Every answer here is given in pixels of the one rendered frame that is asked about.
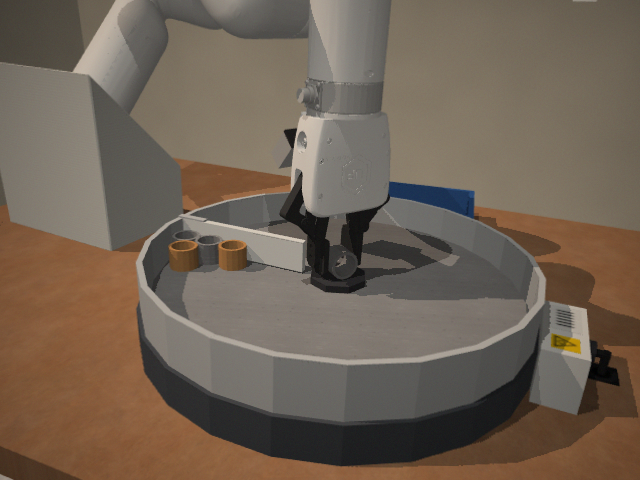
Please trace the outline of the grey metal bushing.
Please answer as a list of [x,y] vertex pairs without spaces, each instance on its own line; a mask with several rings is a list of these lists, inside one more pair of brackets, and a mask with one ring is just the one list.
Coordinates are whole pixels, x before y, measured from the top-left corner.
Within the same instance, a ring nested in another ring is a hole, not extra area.
[[198,245],[199,264],[219,264],[218,245],[223,242],[222,237],[217,235],[203,235],[196,238],[195,242]]
[[195,239],[198,238],[199,236],[200,236],[200,233],[197,231],[182,230],[182,231],[175,232],[172,235],[172,240],[173,242],[181,241],[181,240],[190,240],[195,242]]
[[[337,261],[343,257],[342,262],[335,267]],[[332,244],[329,249],[328,271],[337,279],[347,279],[353,275],[358,266],[357,257],[340,244]]]

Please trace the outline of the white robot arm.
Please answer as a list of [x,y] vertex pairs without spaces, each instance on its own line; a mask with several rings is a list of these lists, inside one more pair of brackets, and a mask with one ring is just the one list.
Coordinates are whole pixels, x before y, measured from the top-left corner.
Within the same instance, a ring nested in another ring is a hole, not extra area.
[[243,39],[308,38],[297,101],[373,114],[382,108],[390,10],[391,0],[115,0],[73,72],[89,74],[130,115],[168,45],[164,21],[174,19]]

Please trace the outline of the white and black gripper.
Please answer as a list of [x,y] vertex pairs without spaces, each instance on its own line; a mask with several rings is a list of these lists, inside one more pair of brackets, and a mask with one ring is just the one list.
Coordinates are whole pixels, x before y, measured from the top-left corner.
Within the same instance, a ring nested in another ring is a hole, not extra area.
[[[347,224],[342,225],[341,245],[361,264],[363,233],[390,200],[389,180],[386,113],[332,114],[308,107],[301,112],[293,150],[291,192],[280,216],[307,234],[310,267],[321,275],[327,274],[330,242],[325,237],[329,217],[342,214],[346,214]],[[301,206],[306,207],[305,216],[300,214]]]

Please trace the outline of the bronze bushing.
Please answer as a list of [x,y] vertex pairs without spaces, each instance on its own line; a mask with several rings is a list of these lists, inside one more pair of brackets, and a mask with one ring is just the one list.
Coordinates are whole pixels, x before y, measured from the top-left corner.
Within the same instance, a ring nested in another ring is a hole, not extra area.
[[[225,249],[224,249],[225,248]],[[240,240],[226,240],[218,245],[219,267],[238,271],[247,266],[247,245]]]
[[188,272],[199,266],[198,245],[194,241],[181,240],[168,246],[170,269],[177,272]]

